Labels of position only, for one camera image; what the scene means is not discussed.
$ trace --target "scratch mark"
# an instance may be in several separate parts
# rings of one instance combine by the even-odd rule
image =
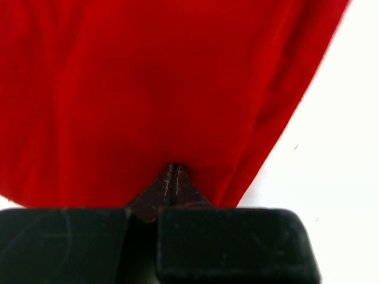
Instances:
[[[169,184],[170,184],[170,177],[171,177],[171,171],[172,171],[172,164],[168,165],[168,174],[164,180],[165,183],[165,195],[163,196],[163,200],[166,200],[166,196],[169,190]]]
[[[44,284],[50,283],[50,280],[59,273],[59,271],[62,269],[62,267],[68,261],[69,256],[70,256],[70,252],[71,252],[71,248],[72,248],[72,224],[71,224],[71,220],[70,220],[70,215],[67,213],[67,209],[62,209],[60,212],[62,213],[62,215],[65,219],[65,223],[66,223],[66,232],[67,232],[67,234],[66,234],[66,237],[67,237],[66,251],[65,251],[65,255],[62,257],[57,268],[55,268],[55,270],[51,274],[51,276],[43,282]]]
[[[178,173],[176,175],[176,191],[175,191],[176,196],[178,196],[178,192],[180,191],[180,188],[179,188],[179,175],[180,174],[181,174],[181,167],[179,166]]]

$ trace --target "black object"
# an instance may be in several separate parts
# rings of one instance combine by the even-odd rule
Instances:
[[[0,283],[319,283],[295,214],[212,208],[184,168],[165,171],[163,194],[155,183],[129,208],[2,211]]]

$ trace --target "red fabric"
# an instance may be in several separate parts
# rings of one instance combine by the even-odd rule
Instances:
[[[168,162],[234,207],[347,0],[0,0],[0,193],[114,207]]]

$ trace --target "white surface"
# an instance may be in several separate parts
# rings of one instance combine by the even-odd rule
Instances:
[[[324,284],[379,283],[378,15],[378,0],[351,3],[302,103],[240,203],[295,211]],[[0,208],[12,206],[0,197]]]

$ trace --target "black block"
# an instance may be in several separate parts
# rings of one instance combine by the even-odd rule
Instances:
[[[129,219],[124,209],[2,211],[0,283],[116,283]]]
[[[320,282],[299,218],[271,209],[163,210],[157,273],[164,284]]]

